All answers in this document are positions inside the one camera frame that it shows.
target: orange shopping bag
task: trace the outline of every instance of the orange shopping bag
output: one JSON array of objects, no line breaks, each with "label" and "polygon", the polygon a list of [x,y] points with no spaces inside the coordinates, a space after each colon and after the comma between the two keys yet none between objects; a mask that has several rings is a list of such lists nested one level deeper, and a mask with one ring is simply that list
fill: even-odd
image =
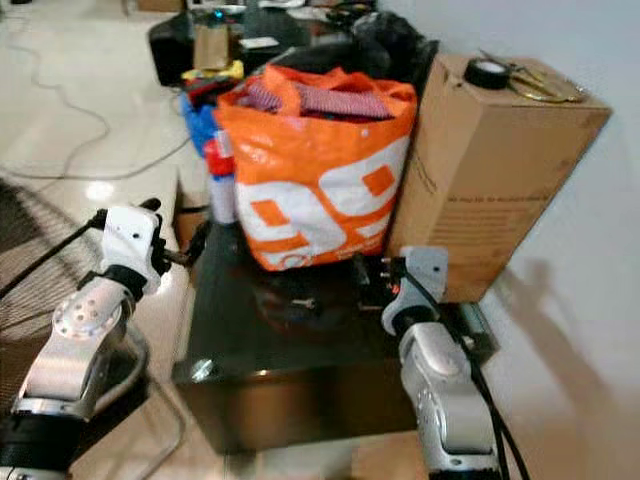
[{"label": "orange shopping bag", "polygon": [[[277,114],[237,105],[257,81],[280,99]],[[300,116],[295,83],[372,92],[391,118],[367,123]],[[268,66],[218,97],[216,120],[236,159],[238,214],[253,255],[268,270],[379,253],[416,114],[409,84],[336,69],[326,75]]]}]

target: black table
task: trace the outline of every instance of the black table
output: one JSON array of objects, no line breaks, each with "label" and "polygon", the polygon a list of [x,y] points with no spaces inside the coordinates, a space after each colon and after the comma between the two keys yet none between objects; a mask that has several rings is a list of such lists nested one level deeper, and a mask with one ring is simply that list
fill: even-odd
[{"label": "black table", "polygon": [[[397,340],[357,308],[349,262],[267,273],[238,227],[216,225],[198,270],[173,380],[216,451],[415,427]],[[291,303],[311,297],[317,310]]]}]

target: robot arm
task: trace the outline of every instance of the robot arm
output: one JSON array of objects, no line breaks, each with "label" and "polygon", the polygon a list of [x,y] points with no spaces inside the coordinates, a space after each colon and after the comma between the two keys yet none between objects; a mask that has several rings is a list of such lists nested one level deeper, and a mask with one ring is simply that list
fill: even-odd
[{"label": "robot arm", "polygon": [[382,323],[401,339],[402,384],[416,412],[430,478],[499,480],[489,408],[464,351],[426,298],[442,299],[446,250],[404,248],[390,270],[400,280],[400,291],[384,310]]},{"label": "robot arm", "polygon": [[[159,201],[110,208],[102,273],[91,272],[52,315],[53,329],[0,431],[0,480],[68,477],[84,427],[99,408],[109,359],[143,294],[176,254],[159,236]],[[191,252],[192,256],[200,252]]]}]

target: roll of tape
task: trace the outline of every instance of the roll of tape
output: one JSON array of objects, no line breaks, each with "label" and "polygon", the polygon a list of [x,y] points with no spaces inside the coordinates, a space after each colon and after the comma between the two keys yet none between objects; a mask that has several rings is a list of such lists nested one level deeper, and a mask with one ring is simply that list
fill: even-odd
[{"label": "roll of tape", "polygon": [[509,69],[486,58],[472,58],[464,71],[464,79],[489,90],[502,90],[509,83]]}]

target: yellow object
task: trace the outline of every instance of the yellow object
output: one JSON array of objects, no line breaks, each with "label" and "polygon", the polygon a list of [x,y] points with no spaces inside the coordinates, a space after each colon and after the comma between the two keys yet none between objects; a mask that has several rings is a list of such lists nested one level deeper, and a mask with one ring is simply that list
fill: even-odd
[{"label": "yellow object", "polygon": [[231,77],[238,80],[244,78],[244,63],[241,60],[234,60],[231,66],[226,70],[189,70],[182,74],[182,79],[185,81],[197,80],[198,78],[212,78],[212,77]]},{"label": "yellow object", "polygon": [[552,72],[537,70],[525,65],[511,62],[484,50],[480,52],[492,62],[509,70],[509,86],[518,95],[537,102],[580,103],[587,98],[584,88],[576,85],[568,78]]}]

